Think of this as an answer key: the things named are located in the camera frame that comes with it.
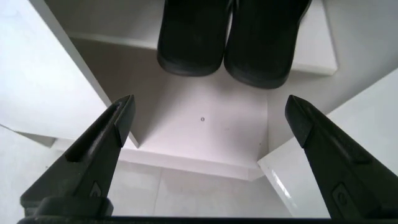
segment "shelf board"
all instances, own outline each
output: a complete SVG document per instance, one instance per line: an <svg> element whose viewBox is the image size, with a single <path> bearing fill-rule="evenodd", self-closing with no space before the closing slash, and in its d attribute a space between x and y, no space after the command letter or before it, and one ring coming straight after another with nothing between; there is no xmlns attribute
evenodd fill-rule
<svg viewBox="0 0 398 224"><path fill-rule="evenodd" d="M398 69L332 111L328 117L393 173L398 174ZM308 159L292 138L259 161L293 217L329 218Z"/></svg>
<svg viewBox="0 0 398 224"><path fill-rule="evenodd" d="M156 49L164 0L46 0L73 38ZM322 0L312 1L298 32L292 70L332 75L337 71Z"/></svg>
<svg viewBox="0 0 398 224"><path fill-rule="evenodd" d="M266 90L236 81L223 67L180 77L163 71L153 50L72 41L112 101L136 97L131 131L140 151L258 169L267 148Z"/></svg>

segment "white wall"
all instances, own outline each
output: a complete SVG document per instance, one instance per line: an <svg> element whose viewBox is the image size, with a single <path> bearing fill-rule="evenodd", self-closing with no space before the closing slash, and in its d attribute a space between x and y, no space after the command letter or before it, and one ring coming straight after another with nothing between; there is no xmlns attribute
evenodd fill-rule
<svg viewBox="0 0 398 224"><path fill-rule="evenodd" d="M329 113L398 67L398 1L326 0L339 70L331 77L291 74L286 84L269 91L269 150L293 134L284 108L290 94Z"/></svg>

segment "white surface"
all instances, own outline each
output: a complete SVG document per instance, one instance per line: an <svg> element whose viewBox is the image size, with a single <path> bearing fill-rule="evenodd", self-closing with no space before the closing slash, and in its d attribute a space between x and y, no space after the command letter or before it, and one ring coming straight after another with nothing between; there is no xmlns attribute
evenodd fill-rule
<svg viewBox="0 0 398 224"><path fill-rule="evenodd" d="M46 2L70 37L157 48L164 0ZM314 0L303 18L292 69L320 75L337 70L321 0Z"/></svg>
<svg viewBox="0 0 398 224"><path fill-rule="evenodd" d="M60 155L0 126L2 223L23 218L19 197ZM113 215L290 216L265 177L246 182L118 162L108 196Z"/></svg>
<svg viewBox="0 0 398 224"><path fill-rule="evenodd" d="M183 158L189 167L202 161L243 168L246 176L258 169L267 144L265 90L237 82L223 67L208 77L179 77L159 67L153 50L73 43L111 100L135 95L132 133L140 151Z"/></svg>
<svg viewBox="0 0 398 224"><path fill-rule="evenodd" d="M74 141L69 139L57 139L51 148L54 150L65 151L73 144L73 142ZM264 175L259 167L248 169L241 166L201 161L198 159L187 159L184 157L170 156L143 150L131 150L128 148L122 149L119 160L135 164L191 171L200 174L230 177L241 180L254 180Z"/></svg>
<svg viewBox="0 0 398 224"><path fill-rule="evenodd" d="M268 93L270 151L293 137L284 114L290 94L329 113L398 67L398 1L324 3L339 69L332 77L293 72L285 85Z"/></svg>
<svg viewBox="0 0 398 224"><path fill-rule="evenodd" d="M398 69L328 115L395 174L398 174L397 83ZM308 160L296 139L281 145L259 164L294 217L328 217Z"/></svg>
<svg viewBox="0 0 398 224"><path fill-rule="evenodd" d="M110 101L45 3L32 3L0 3L0 124L76 139Z"/></svg>

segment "white tile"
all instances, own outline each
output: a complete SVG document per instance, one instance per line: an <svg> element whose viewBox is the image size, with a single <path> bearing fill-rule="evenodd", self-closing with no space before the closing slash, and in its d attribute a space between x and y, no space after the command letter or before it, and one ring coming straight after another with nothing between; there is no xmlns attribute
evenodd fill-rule
<svg viewBox="0 0 398 224"><path fill-rule="evenodd" d="M152 215L161 168L119 161L108 198L113 215Z"/></svg>
<svg viewBox="0 0 398 224"><path fill-rule="evenodd" d="M289 217L264 177L253 182L164 169L156 216Z"/></svg>

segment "shoe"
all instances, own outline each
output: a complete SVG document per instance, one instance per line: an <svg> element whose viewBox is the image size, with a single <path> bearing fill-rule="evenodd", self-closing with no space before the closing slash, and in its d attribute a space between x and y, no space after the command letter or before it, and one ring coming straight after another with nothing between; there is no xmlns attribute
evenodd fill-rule
<svg viewBox="0 0 398 224"><path fill-rule="evenodd" d="M223 60L230 0L166 0L157 61L167 72L199 77Z"/></svg>
<svg viewBox="0 0 398 224"><path fill-rule="evenodd" d="M292 67L300 21L311 0L236 0L224 65L251 86L282 86Z"/></svg>

